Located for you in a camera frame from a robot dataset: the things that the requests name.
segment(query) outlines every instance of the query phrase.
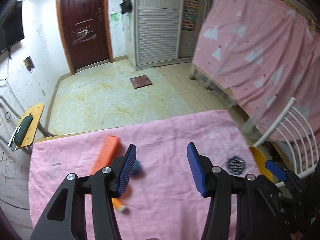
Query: chair backrest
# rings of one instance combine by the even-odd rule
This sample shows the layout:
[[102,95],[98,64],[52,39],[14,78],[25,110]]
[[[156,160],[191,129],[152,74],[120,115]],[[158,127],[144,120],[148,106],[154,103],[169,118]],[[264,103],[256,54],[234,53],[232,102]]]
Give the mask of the chair backrest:
[[[316,163],[319,161],[319,153],[318,153],[318,147],[316,143],[316,137],[313,133],[313,130],[309,122],[307,121],[307,119],[302,115],[302,113],[297,108],[293,106],[295,101],[296,99],[294,97],[291,97],[288,104],[285,106],[285,108],[277,117],[277,119],[274,121],[274,123],[269,127],[269,129],[260,137],[260,139],[253,146],[259,147],[263,142],[267,140],[267,138],[270,137],[270,135],[273,132],[277,131],[282,136],[284,141],[287,143],[288,147],[290,148],[292,159],[293,159],[294,173],[297,174],[300,178],[304,178],[314,171]],[[298,141],[302,145],[304,159],[305,159],[304,164],[302,163],[302,155],[301,155],[299,144],[295,136],[293,135],[293,133],[296,133],[298,135],[299,137]],[[298,169],[297,169],[296,154],[295,154],[295,151],[293,150],[293,147],[290,141],[293,141],[293,143],[296,146],[296,151],[299,159]],[[309,146],[309,151],[311,155],[311,163],[308,163],[308,151],[307,151],[308,146]]]

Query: marble tile floor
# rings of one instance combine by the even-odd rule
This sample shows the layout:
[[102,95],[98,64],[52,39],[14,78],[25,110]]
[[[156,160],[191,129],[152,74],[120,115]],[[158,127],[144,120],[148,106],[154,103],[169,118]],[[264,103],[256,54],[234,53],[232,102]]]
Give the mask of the marble tile floor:
[[[189,79],[191,63],[136,71],[129,60],[83,70],[60,82],[49,131],[80,133],[227,109],[241,127],[248,118],[238,106],[227,108],[214,91]],[[147,75],[153,85],[134,89],[130,78]],[[255,141],[247,139],[248,145]],[[268,149],[260,147],[268,158]]]

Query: television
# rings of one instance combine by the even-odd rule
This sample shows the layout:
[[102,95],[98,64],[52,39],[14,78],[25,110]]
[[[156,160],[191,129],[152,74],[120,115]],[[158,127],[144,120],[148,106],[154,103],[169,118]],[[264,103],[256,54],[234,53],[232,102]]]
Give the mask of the television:
[[22,1],[17,1],[0,28],[0,54],[23,38]]

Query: green drawing on wall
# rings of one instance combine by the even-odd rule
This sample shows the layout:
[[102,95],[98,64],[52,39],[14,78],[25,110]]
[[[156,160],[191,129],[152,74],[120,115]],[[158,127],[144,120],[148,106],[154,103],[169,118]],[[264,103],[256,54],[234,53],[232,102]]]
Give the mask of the green drawing on wall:
[[120,20],[120,13],[118,12],[114,12],[114,13],[110,13],[110,22],[117,22]]

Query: wardrobe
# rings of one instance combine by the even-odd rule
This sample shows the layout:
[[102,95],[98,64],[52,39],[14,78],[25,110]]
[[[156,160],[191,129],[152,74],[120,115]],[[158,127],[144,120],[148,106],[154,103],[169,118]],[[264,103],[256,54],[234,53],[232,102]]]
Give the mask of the wardrobe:
[[126,54],[136,69],[190,62],[213,0],[197,0],[196,25],[182,30],[184,0],[132,0],[125,18]]

